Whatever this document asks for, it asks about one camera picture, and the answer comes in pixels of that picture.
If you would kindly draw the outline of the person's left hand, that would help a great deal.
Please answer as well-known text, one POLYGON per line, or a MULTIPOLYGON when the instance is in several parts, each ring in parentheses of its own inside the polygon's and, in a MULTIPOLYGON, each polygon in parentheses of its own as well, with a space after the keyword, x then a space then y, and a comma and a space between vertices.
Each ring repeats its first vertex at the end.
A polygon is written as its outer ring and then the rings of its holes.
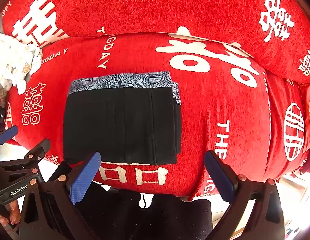
POLYGON ((0 205, 0 223, 3 227, 20 223, 21 214, 17 200, 7 205, 0 205))

